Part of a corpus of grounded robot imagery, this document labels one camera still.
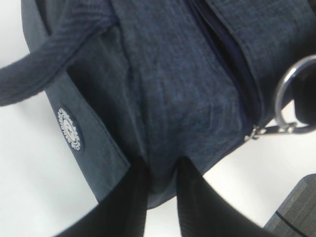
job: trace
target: canvas bag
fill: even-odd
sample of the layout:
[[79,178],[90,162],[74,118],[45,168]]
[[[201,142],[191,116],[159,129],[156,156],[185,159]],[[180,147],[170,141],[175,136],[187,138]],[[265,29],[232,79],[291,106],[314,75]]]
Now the canvas bag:
[[148,208],[173,197],[178,157],[203,174],[256,137],[279,79],[315,51],[307,1],[22,4],[32,53],[0,71],[1,105],[45,89],[99,201],[136,157]]

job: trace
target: white background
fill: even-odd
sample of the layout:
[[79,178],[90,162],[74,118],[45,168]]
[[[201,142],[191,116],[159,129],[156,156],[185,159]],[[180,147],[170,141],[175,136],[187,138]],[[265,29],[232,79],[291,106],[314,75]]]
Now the white background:
[[[1,0],[0,67],[26,54],[20,0]],[[285,114],[293,117],[292,108]],[[237,210],[264,226],[296,183],[316,172],[315,139],[312,133],[250,141],[205,178]],[[53,236],[96,204],[46,95],[1,107],[0,237]],[[145,236],[180,236],[175,198],[148,211]]]

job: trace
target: white logo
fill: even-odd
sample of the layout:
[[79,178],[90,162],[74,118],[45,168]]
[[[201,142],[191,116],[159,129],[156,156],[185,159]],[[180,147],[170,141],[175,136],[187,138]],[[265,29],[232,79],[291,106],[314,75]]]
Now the white logo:
[[58,120],[61,130],[71,147],[76,151],[81,149],[80,137],[77,132],[77,128],[74,126],[73,121],[69,115],[62,108],[58,110]]

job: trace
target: metal ring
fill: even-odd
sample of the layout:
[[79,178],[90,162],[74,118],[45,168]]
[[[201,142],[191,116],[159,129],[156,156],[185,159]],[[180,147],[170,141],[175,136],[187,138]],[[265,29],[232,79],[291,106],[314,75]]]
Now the metal ring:
[[[275,120],[278,126],[282,129],[288,129],[288,127],[292,123],[287,123],[282,115],[282,101],[284,94],[288,87],[290,86],[293,79],[300,74],[302,71],[304,71],[306,68],[310,66],[314,66],[316,64],[316,55],[308,56],[297,63],[295,63],[290,69],[283,75],[281,81],[279,82],[277,89],[276,89],[276,95],[275,95]],[[315,130],[316,127],[314,125],[307,125],[304,127],[296,127],[294,128],[292,133],[296,134],[303,134],[308,133],[313,130]]]

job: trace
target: fabric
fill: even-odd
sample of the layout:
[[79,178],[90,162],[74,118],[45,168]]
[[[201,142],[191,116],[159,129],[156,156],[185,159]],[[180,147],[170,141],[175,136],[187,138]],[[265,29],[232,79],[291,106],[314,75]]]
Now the fabric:
[[179,159],[178,213],[183,237],[273,237],[226,203],[189,158]]
[[316,174],[312,174],[295,186],[265,229],[279,237],[315,237],[315,223]]
[[[100,9],[106,7],[104,1],[96,1]],[[280,75],[315,51],[316,45],[310,43],[316,32],[315,16],[307,2],[298,0],[206,3],[244,53],[258,89],[251,93],[261,98],[260,123],[264,123],[272,117],[271,95]],[[38,4],[39,8],[35,0],[23,1],[31,54],[48,39],[43,35],[58,33],[62,17],[67,16],[62,0]],[[71,83],[65,80],[71,80],[78,90],[76,98],[89,105],[87,118],[97,117],[78,123],[85,131],[84,140],[94,136],[101,124],[97,130],[108,130],[108,139],[115,142],[107,142],[104,150],[119,148],[131,163],[132,157],[144,157],[152,178],[148,201],[152,208],[175,195],[174,167],[179,156],[189,156],[203,174],[240,146],[254,124],[245,114],[242,92],[203,36],[186,1],[116,0],[111,7],[117,21],[82,46],[67,75],[45,91],[56,114],[61,103],[71,104],[70,113],[79,120],[85,112],[75,105],[74,96],[67,95],[65,85]],[[76,23],[81,20],[69,22],[78,30]],[[64,97],[55,96],[61,95],[61,88]],[[107,163],[104,153],[89,152],[102,142],[96,147],[86,144],[82,154],[74,152],[99,201],[111,189],[105,188],[109,185],[103,174],[113,166],[99,166]]]
[[144,161],[137,162],[96,208],[58,237],[142,237],[150,178]]

